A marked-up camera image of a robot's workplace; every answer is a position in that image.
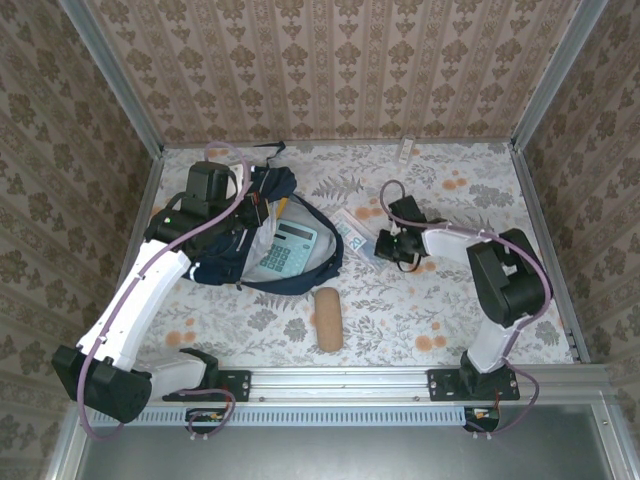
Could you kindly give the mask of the navy blue backpack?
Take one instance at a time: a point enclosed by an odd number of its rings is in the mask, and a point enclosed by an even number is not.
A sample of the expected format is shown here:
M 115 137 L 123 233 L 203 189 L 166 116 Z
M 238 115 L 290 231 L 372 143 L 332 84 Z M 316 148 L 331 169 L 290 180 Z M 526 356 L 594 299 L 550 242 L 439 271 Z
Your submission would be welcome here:
M 203 249 L 184 277 L 210 286 L 235 285 L 255 288 L 277 295 L 302 295 L 339 275 L 344 243 L 334 224 L 316 207 L 298 194 L 297 179 L 288 167 L 254 166 L 249 191 L 259 192 L 269 202 L 270 215 L 258 228 L 242 229 L 229 236 L 219 236 Z M 280 218 L 279 201 L 288 197 Z M 258 268 L 276 232 L 278 220 L 288 220 L 317 232 L 317 239 L 302 274 L 280 278 Z

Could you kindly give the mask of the aluminium mounting rail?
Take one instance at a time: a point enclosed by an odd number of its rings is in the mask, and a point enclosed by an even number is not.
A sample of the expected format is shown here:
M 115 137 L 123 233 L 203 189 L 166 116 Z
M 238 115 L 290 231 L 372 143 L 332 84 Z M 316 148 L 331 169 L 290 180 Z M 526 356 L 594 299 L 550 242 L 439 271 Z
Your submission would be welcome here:
M 612 387 L 603 367 L 596 365 L 529 365 L 514 367 L 521 398 L 540 402 L 588 402 L 608 397 Z M 420 367 L 256 368 L 251 372 L 247 402 L 433 402 L 473 403 L 492 401 L 432 401 L 427 371 Z M 169 365 L 146 365 L 142 371 L 124 372 L 98 365 L 82 393 L 95 410 L 139 410 L 163 401 L 172 393 L 193 394 L 207 373 L 222 369 L 191 358 Z

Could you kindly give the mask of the aluminium table back rail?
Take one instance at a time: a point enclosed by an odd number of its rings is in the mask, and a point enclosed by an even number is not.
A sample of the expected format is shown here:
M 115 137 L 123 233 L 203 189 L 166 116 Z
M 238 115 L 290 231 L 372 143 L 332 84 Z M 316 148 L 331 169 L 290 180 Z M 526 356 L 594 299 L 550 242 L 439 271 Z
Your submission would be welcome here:
M 237 148 L 250 148 L 266 143 L 277 143 L 277 140 L 268 141 L 245 141 L 245 142 L 227 142 Z M 400 142 L 400 139 L 338 139 L 338 140 L 284 140 L 287 147 L 316 147 L 316 146 L 342 146 L 342 145 L 396 145 Z M 163 145 L 163 149 L 204 149 L 206 145 L 211 143 L 186 143 L 186 144 L 171 144 L 166 143 Z M 508 137 L 486 137 L 486 138 L 416 138 L 416 143 L 419 145 L 431 145 L 431 144 L 462 144 L 472 145 L 477 143 L 499 143 L 499 144 L 511 144 L 512 141 Z

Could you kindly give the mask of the floral patterned table cover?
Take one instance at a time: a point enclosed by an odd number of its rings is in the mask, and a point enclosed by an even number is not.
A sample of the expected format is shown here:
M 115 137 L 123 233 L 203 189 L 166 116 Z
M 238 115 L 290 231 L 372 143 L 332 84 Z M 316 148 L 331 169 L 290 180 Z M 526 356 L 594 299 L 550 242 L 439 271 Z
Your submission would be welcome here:
M 290 168 L 298 193 L 326 215 L 345 210 L 371 234 L 388 226 L 383 205 L 413 196 L 428 218 L 473 230 L 533 234 L 503 142 L 420 144 L 406 165 L 393 144 L 299 144 L 283 151 L 244 145 L 253 164 Z M 341 300 L 343 347 L 320 350 L 312 294 L 180 280 L 154 318 L 138 356 L 193 347 L 225 367 L 455 365 L 483 320 L 470 271 L 442 257 L 417 268 L 372 263 L 352 251 L 330 281 Z

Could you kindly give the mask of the grey metal sheet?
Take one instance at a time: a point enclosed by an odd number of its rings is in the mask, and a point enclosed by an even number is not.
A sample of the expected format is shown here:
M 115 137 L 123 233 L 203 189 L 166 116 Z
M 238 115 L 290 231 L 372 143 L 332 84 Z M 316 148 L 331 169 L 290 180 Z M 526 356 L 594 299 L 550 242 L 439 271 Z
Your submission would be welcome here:
M 620 410 L 540 405 L 492 435 L 459 426 L 234 426 L 192 439 L 128 426 L 90 440 L 74 412 L 45 480 L 640 480 Z

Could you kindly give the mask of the brown cork pencil case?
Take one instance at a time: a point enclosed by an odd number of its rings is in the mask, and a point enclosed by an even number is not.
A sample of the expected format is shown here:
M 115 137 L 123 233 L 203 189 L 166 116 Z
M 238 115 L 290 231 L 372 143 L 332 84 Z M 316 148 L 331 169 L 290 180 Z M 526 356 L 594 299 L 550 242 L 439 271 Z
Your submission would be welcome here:
M 314 294 L 317 345 L 326 353 L 339 351 L 344 345 L 340 295 L 334 288 L 321 288 Z

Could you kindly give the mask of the black wiring connector bracket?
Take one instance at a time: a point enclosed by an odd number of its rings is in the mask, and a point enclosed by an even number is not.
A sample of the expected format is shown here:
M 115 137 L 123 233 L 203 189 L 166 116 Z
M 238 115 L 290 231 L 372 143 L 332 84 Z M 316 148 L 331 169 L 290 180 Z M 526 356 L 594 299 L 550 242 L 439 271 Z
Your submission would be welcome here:
M 190 439 L 208 440 L 229 422 L 235 411 L 234 405 L 216 408 L 193 408 L 185 412 L 185 429 Z
M 498 429 L 500 413 L 497 407 L 465 407 L 463 429 L 474 438 L 483 435 L 487 440 Z

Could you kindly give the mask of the aluminium table side rail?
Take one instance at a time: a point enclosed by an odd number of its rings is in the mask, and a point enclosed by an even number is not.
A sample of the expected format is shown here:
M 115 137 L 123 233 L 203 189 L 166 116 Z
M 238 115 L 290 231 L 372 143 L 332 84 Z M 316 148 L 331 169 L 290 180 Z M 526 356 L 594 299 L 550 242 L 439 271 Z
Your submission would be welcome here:
M 162 177 L 163 168 L 164 159 L 162 157 L 154 158 L 143 196 L 140 200 L 138 213 L 133 224 L 130 241 L 118 278 L 117 290 L 114 298 L 97 324 L 97 327 L 99 328 L 99 345 L 103 350 L 107 351 L 107 356 L 109 356 L 111 351 L 113 351 L 115 359 L 120 357 L 122 344 L 130 338 L 133 338 L 134 341 L 136 341 L 136 337 L 141 333 L 141 329 L 139 327 L 130 327 L 128 325 L 127 316 L 119 319 L 119 313 L 120 310 L 126 306 L 122 301 L 126 301 L 127 288 L 130 284 L 129 274 L 131 269 L 136 265 L 140 246 L 144 242 L 144 232 L 148 226 L 150 218 L 152 217 L 152 209 Z
M 554 301 L 568 339 L 573 358 L 590 363 L 591 358 L 549 233 L 541 204 L 524 153 L 508 143 L 511 159 L 527 206 L 543 261 L 554 289 Z

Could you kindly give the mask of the aluminium frame corner post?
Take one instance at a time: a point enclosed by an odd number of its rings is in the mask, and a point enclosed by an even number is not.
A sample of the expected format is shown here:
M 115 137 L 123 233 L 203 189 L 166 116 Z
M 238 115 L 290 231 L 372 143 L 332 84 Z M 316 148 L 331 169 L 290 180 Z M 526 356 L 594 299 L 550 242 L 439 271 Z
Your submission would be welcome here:
M 516 153 L 531 140 L 607 6 L 608 0 L 581 0 L 511 136 Z
M 91 57 L 113 91 L 140 141 L 153 160 L 162 156 L 163 142 L 85 0 L 59 0 Z

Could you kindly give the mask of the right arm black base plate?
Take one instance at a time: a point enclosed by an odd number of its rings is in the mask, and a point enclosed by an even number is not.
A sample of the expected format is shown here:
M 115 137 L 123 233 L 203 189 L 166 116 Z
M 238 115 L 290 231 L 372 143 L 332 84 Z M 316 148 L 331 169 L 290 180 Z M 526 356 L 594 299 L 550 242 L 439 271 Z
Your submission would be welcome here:
M 427 371 L 432 401 L 515 401 L 521 398 L 515 372 L 503 367 L 491 373 L 476 374 L 458 369 Z

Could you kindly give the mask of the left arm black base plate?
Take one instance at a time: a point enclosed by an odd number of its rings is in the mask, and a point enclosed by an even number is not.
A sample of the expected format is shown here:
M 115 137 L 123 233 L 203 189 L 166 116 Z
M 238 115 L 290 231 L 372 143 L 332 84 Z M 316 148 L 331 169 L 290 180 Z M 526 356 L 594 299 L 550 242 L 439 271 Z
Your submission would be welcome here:
M 222 393 L 204 393 L 204 390 L 218 389 L 231 392 L 237 402 L 247 402 L 251 389 L 249 370 L 218 370 L 207 373 L 200 385 L 191 389 L 193 394 L 172 393 L 162 397 L 165 402 L 227 402 L 230 398 Z

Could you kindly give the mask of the ruler set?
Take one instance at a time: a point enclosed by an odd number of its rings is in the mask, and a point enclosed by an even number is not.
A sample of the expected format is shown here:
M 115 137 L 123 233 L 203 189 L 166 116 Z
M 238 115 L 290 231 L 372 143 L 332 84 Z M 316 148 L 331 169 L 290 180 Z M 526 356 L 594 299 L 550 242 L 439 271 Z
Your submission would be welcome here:
M 376 237 L 347 210 L 337 210 L 331 221 L 342 236 L 345 246 L 360 260 L 379 272 L 387 267 L 385 261 L 375 255 Z

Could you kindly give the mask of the mint green calculator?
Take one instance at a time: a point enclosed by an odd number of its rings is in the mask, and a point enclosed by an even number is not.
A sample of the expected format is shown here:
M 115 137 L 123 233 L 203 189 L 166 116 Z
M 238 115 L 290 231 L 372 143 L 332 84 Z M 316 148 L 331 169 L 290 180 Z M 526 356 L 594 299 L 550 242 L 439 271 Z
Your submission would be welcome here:
M 317 239 L 317 232 L 288 220 L 278 220 L 274 240 L 258 268 L 280 278 L 303 273 Z

